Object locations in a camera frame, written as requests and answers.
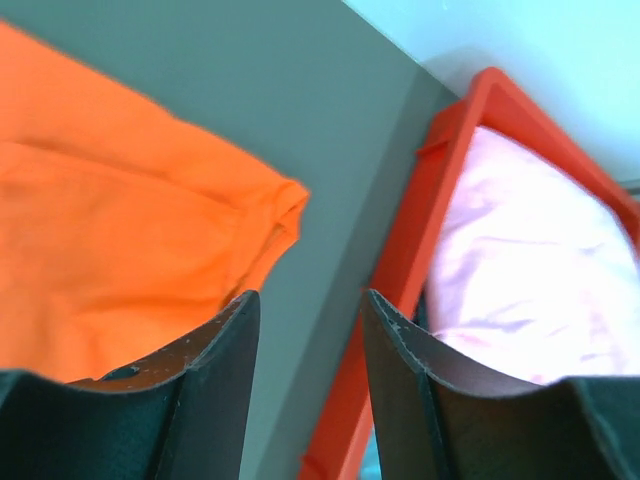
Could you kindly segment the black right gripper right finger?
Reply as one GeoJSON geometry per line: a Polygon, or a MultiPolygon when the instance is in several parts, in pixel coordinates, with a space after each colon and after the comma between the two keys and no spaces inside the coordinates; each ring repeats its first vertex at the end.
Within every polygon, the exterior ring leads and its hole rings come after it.
{"type": "Polygon", "coordinates": [[[512,378],[450,348],[379,292],[361,304],[386,479],[635,479],[639,381],[512,378]]]}

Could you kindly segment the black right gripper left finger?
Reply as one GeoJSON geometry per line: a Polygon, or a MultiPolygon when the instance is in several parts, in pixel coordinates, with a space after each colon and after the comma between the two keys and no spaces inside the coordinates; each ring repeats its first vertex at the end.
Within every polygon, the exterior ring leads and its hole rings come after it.
{"type": "Polygon", "coordinates": [[[235,479],[260,332],[248,291],[216,317],[104,377],[1,374],[5,479],[235,479]]]}

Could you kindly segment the orange t-shirt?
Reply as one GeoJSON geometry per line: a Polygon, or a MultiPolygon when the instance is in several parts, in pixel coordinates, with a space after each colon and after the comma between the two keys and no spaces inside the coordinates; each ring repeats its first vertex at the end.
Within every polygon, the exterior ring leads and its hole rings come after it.
{"type": "Polygon", "coordinates": [[[1,364],[97,378],[259,289],[309,191],[1,26],[1,364]]]}

